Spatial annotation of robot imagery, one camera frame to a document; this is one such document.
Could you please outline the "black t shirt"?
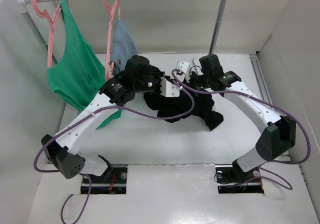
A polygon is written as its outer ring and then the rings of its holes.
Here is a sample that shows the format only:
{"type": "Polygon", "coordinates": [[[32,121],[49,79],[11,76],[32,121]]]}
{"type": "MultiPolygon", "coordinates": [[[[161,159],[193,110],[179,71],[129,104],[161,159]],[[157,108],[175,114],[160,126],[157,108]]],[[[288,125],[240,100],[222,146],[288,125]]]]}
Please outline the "black t shirt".
{"type": "MultiPolygon", "coordinates": [[[[196,94],[194,92],[191,92],[190,94],[194,99],[193,110],[182,117],[170,119],[167,122],[175,123],[193,115],[201,118],[209,130],[213,130],[224,121],[223,115],[213,110],[215,102],[210,95],[196,94]]],[[[151,110],[158,112],[157,117],[159,118],[183,114],[190,110],[192,106],[189,96],[183,91],[181,91],[179,97],[174,98],[167,98],[153,93],[144,93],[143,96],[147,106],[151,110]]]]}

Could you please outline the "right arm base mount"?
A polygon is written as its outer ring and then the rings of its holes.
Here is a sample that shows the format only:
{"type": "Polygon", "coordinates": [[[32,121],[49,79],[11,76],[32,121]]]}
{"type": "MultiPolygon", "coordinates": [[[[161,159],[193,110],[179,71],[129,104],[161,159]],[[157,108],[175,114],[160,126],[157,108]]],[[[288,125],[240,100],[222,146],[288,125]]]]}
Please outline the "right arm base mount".
{"type": "Polygon", "coordinates": [[[217,182],[219,194],[264,194],[258,167],[240,176],[236,176],[233,170],[231,164],[215,165],[214,179],[217,182]]]}

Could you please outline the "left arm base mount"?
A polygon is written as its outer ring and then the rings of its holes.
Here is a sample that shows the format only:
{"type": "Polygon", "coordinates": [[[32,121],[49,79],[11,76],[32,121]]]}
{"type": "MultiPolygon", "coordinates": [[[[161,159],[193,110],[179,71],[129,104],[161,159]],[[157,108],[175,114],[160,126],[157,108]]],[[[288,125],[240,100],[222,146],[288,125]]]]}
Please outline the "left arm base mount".
{"type": "Polygon", "coordinates": [[[89,174],[91,185],[89,185],[87,177],[83,176],[80,193],[88,194],[89,187],[91,187],[90,194],[126,194],[128,165],[113,165],[102,155],[99,155],[99,158],[107,165],[105,172],[101,176],[89,174]]]}

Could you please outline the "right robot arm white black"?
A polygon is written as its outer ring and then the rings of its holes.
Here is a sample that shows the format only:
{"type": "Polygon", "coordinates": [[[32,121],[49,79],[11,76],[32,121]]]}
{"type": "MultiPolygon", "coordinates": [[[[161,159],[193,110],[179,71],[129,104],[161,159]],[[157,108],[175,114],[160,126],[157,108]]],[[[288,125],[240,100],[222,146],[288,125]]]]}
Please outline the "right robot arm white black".
{"type": "Polygon", "coordinates": [[[255,147],[232,163],[227,173],[234,182],[243,181],[258,166],[275,160],[295,146],[296,122],[265,106],[233,71],[224,72],[219,58],[209,54],[199,59],[202,74],[191,74],[192,87],[219,91],[235,104],[261,133],[255,147]]]}

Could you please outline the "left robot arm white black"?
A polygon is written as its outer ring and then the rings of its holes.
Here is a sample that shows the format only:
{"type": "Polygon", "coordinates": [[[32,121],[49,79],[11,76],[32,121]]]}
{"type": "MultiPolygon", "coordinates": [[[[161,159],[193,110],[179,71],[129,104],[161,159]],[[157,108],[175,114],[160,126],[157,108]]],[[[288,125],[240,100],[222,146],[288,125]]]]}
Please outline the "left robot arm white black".
{"type": "Polygon", "coordinates": [[[79,150],[90,135],[118,109],[131,101],[139,92],[161,92],[165,76],[143,56],[132,56],[125,69],[106,81],[93,100],[62,131],[54,136],[46,135],[41,140],[45,155],[51,164],[66,179],[78,174],[95,176],[106,182],[113,172],[112,164],[102,155],[89,156],[79,150]]]}

